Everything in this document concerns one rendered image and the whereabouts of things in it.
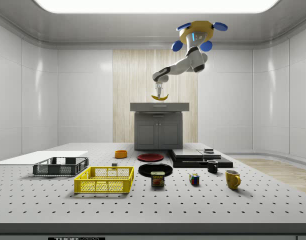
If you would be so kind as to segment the white cabinet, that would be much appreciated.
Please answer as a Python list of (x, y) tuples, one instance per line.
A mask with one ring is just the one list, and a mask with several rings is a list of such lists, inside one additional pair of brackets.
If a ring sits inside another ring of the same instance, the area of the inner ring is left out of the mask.
[(172, 150), (183, 148), (181, 112), (136, 112), (135, 150)]

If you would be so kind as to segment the black stove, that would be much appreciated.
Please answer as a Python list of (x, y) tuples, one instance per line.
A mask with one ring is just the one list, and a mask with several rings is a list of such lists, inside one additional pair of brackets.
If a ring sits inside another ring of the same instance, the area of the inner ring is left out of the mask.
[(233, 167), (233, 162), (215, 152), (213, 148), (172, 149), (168, 153), (174, 168), (206, 168), (207, 160), (218, 161), (219, 168)]

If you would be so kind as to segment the white drawer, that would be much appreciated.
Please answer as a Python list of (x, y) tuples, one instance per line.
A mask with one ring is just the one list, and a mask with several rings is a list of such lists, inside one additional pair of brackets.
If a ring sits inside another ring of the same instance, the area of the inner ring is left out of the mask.
[(131, 102), (130, 111), (138, 113), (188, 112), (188, 102)]

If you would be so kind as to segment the flat-sided can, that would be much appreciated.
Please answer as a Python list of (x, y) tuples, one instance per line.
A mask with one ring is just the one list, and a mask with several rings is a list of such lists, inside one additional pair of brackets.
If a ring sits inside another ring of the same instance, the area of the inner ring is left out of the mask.
[(151, 185), (153, 187), (163, 187), (165, 185), (165, 172), (164, 171), (152, 171)]

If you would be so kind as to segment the red plate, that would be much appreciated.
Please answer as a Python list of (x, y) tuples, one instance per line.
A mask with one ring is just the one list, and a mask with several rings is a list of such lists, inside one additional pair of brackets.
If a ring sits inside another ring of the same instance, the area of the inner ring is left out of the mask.
[(158, 162), (164, 159), (164, 156), (158, 153), (145, 153), (137, 157), (142, 162)]

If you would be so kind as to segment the drone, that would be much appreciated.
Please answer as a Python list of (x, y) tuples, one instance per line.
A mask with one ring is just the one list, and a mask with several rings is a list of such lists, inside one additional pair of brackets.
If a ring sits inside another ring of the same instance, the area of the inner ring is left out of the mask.
[(193, 36), (192, 33), (201, 32), (206, 34), (206, 38), (204, 42), (200, 45), (200, 48), (202, 51), (208, 52), (213, 47), (213, 44), (210, 39), (213, 37), (214, 29), (218, 31), (227, 31), (228, 26), (221, 22), (211, 23), (206, 20), (193, 21), (183, 24), (176, 29), (179, 32), (179, 40), (175, 41), (172, 44), (171, 49), (174, 52), (179, 51), (183, 47), (183, 44), (188, 44), (186, 39), (188, 35), (191, 35), (193, 40), (197, 40), (198, 38)]

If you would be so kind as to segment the white board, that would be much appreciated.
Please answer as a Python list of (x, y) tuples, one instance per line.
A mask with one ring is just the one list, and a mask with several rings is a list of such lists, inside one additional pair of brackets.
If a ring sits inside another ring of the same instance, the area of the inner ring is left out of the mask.
[(36, 151), (0, 161), (0, 165), (34, 165), (52, 157), (79, 157), (87, 151)]

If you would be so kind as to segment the black plate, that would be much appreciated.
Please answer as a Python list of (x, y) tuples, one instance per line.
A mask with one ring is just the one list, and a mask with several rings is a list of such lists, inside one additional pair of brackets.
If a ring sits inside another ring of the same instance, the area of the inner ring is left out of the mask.
[(141, 165), (138, 172), (145, 177), (150, 177), (151, 172), (164, 172), (165, 176), (169, 176), (172, 174), (173, 168), (164, 163), (148, 163)]

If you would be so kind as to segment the dark grey basket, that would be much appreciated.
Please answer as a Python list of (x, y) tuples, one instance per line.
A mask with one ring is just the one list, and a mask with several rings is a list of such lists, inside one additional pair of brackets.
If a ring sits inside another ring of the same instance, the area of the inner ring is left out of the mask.
[(51, 157), (33, 165), (36, 176), (75, 176), (89, 165), (88, 157)]

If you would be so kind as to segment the black mug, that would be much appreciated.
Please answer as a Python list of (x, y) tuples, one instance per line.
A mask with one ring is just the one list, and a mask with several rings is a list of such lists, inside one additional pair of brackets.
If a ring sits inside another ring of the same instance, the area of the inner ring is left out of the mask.
[(207, 160), (207, 170), (209, 173), (216, 174), (218, 172), (218, 161), (217, 160)]

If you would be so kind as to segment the yellow mug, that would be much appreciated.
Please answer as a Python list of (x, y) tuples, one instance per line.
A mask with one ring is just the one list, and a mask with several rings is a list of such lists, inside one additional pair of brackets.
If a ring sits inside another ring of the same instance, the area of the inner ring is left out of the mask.
[(235, 170), (225, 171), (226, 183), (230, 189), (236, 190), (241, 184), (240, 173)]

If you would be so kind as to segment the yellow basket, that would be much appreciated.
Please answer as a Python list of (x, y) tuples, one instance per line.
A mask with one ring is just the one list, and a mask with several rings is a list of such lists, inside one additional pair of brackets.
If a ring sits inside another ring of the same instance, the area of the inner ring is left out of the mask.
[(90, 166), (74, 178), (75, 193), (129, 193), (133, 166)]

